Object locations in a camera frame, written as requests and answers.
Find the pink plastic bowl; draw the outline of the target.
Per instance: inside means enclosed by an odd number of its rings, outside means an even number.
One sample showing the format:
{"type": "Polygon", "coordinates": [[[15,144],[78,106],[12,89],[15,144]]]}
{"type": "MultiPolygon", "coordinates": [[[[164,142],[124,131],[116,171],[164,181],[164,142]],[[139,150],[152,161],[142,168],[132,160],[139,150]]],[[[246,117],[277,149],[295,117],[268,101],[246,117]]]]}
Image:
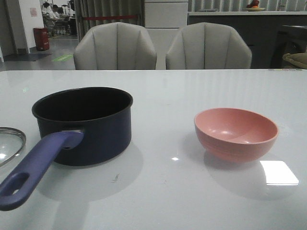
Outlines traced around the pink plastic bowl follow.
{"type": "Polygon", "coordinates": [[[194,118],[201,145],[212,155],[230,162],[250,162],[264,156],[279,129],[267,117],[238,108],[212,108],[194,118]]]}

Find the glass lid blue knob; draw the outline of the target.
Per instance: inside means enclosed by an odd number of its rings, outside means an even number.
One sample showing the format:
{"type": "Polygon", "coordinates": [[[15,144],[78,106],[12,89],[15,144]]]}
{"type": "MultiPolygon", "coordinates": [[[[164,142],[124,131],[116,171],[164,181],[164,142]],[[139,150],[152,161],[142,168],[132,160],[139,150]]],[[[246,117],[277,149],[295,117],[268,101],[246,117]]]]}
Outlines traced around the glass lid blue knob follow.
{"type": "Polygon", "coordinates": [[[7,164],[14,157],[18,156],[26,144],[24,132],[12,128],[0,128],[0,166],[7,164]]]}

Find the dark blue saucepan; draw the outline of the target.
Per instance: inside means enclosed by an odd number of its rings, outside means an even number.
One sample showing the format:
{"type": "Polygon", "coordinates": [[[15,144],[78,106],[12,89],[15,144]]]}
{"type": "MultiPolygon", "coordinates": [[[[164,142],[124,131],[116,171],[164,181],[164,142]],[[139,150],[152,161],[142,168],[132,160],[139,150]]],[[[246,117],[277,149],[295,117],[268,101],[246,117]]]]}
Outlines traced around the dark blue saucepan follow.
{"type": "Polygon", "coordinates": [[[0,208],[21,206],[52,162],[68,166],[101,163],[131,141],[132,96],[109,87],[56,92],[34,103],[41,140],[0,185],[0,208]]]}

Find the left grey upholstered chair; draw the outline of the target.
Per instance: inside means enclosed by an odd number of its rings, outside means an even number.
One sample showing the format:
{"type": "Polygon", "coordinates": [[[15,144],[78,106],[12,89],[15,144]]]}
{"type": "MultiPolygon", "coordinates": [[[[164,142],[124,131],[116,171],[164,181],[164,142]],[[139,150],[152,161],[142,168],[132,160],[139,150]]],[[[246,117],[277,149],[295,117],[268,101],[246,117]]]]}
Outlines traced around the left grey upholstered chair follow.
{"type": "Polygon", "coordinates": [[[146,28],[116,22],[91,28],[73,58],[76,70],[155,70],[157,53],[146,28]]]}

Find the grey upholstered chair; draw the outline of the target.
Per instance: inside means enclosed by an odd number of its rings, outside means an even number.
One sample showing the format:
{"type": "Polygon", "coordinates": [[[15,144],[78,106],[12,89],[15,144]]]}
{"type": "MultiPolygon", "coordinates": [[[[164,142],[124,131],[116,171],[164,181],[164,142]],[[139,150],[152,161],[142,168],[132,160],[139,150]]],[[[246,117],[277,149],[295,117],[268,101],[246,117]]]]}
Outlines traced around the grey upholstered chair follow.
{"type": "Polygon", "coordinates": [[[76,70],[155,70],[157,53],[146,28],[116,22],[91,28],[73,58],[76,70]]]}
{"type": "Polygon", "coordinates": [[[167,70],[249,69],[252,52],[231,26],[195,23],[177,30],[165,56],[167,70]]]}

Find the right grey upholstered chair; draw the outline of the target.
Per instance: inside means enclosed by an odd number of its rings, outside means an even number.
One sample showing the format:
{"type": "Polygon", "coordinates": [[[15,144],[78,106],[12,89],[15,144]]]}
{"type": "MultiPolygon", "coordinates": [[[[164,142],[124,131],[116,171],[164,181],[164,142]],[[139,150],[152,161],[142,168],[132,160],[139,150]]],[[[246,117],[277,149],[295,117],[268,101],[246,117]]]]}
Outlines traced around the right grey upholstered chair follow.
{"type": "Polygon", "coordinates": [[[165,56],[167,70],[249,69],[252,52],[231,26],[195,23],[177,30],[165,56]]]}

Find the white refrigerator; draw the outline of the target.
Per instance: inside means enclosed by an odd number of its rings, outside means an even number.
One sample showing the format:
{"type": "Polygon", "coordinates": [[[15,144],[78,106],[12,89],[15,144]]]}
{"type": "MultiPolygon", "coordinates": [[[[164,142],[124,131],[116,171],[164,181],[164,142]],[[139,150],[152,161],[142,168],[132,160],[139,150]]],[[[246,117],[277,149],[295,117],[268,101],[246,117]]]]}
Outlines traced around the white refrigerator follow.
{"type": "Polygon", "coordinates": [[[165,69],[165,56],[178,28],[187,24],[187,0],[146,0],[144,25],[157,53],[156,69],[165,69]]]}

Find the red barrier belt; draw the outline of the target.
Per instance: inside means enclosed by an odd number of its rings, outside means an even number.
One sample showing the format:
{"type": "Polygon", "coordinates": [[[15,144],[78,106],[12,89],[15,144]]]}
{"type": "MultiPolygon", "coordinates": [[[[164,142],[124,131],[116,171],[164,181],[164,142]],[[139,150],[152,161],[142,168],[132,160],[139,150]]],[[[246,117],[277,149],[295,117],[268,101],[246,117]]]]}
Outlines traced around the red barrier belt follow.
{"type": "Polygon", "coordinates": [[[99,17],[82,17],[85,21],[102,21],[102,20],[122,20],[122,19],[138,19],[136,15],[118,15],[118,16],[99,16],[99,17]]]}

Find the grey curtain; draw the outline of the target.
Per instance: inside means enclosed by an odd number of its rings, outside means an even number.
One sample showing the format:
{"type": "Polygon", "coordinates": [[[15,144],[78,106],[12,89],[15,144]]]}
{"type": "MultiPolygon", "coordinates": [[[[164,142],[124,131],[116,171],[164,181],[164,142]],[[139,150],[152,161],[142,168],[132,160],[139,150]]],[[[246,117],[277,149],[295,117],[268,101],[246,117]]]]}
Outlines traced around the grey curtain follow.
{"type": "Polygon", "coordinates": [[[82,40],[88,30],[100,24],[124,22],[144,25],[143,0],[75,0],[76,26],[78,39],[82,40]],[[82,17],[138,15],[138,19],[85,21],[82,17]]]}

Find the red trash bin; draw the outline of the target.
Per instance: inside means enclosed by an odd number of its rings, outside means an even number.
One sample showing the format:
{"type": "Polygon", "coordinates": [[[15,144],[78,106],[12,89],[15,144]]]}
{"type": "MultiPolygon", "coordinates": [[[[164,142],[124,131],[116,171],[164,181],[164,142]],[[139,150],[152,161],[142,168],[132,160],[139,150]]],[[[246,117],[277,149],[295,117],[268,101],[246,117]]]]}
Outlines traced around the red trash bin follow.
{"type": "Polygon", "coordinates": [[[36,27],[33,29],[35,45],[38,51],[45,51],[49,49],[48,30],[43,27],[36,27]]]}

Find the dark grey kitchen counter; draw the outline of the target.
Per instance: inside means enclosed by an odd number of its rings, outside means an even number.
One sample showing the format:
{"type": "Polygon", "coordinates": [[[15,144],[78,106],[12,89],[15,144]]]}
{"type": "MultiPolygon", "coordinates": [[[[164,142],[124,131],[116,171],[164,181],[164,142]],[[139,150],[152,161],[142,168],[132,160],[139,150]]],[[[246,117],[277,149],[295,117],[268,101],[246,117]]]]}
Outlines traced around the dark grey kitchen counter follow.
{"type": "Polygon", "coordinates": [[[281,69],[285,53],[303,53],[307,48],[305,11],[189,12],[188,24],[217,23],[237,30],[252,51],[253,69],[281,69]]]}

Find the person in background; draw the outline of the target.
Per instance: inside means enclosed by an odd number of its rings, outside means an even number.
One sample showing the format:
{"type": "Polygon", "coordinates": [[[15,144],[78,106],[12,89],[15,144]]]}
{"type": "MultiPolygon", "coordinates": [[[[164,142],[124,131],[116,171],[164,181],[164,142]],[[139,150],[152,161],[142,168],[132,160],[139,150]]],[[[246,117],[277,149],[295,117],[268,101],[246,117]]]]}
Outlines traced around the person in background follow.
{"type": "Polygon", "coordinates": [[[55,9],[51,7],[51,5],[47,1],[44,1],[41,9],[43,14],[43,21],[45,23],[55,24],[56,21],[59,19],[59,14],[55,9]]]}

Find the fruit plate on counter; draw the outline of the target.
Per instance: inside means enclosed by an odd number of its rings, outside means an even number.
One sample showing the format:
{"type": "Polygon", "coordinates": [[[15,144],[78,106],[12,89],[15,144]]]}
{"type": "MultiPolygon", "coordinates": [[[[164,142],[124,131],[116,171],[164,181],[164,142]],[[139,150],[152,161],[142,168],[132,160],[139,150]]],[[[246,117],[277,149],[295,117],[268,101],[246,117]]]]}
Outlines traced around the fruit plate on counter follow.
{"type": "Polygon", "coordinates": [[[245,8],[248,12],[264,11],[266,8],[260,7],[259,0],[252,0],[245,8]]]}

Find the beige sofa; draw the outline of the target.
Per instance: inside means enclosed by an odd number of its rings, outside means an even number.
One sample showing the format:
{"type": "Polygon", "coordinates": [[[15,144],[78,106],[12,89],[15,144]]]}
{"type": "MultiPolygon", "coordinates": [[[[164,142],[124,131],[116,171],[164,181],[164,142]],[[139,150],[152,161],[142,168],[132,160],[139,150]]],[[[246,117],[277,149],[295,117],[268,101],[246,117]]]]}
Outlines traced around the beige sofa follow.
{"type": "Polygon", "coordinates": [[[283,55],[285,69],[307,69],[307,53],[286,53],[283,55]]]}

